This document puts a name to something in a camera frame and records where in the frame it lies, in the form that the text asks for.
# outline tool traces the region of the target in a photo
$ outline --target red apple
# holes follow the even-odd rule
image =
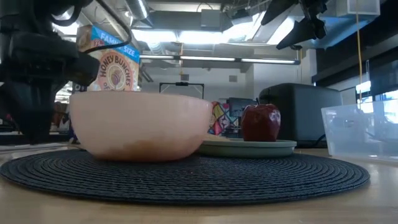
[[[242,133],[245,141],[276,141],[280,112],[275,105],[249,105],[243,111]]]

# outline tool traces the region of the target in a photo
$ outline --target round woven placemat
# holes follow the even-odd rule
[[[145,164],[94,159],[82,150],[46,152],[2,165],[1,175],[30,189],[78,198],[172,205],[242,205],[300,200],[355,189],[360,166],[294,154],[279,159],[191,156]]]

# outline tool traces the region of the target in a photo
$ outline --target clear plastic container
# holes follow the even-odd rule
[[[322,108],[331,156],[398,162],[398,100]]]

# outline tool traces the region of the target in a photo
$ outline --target bowl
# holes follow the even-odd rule
[[[157,162],[197,150],[209,128],[210,102],[180,95],[89,91],[70,97],[81,145],[98,159]]]

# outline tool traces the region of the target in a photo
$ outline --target plate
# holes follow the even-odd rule
[[[277,140],[276,142],[204,141],[197,153],[207,156],[237,158],[284,157],[293,153],[297,142]]]

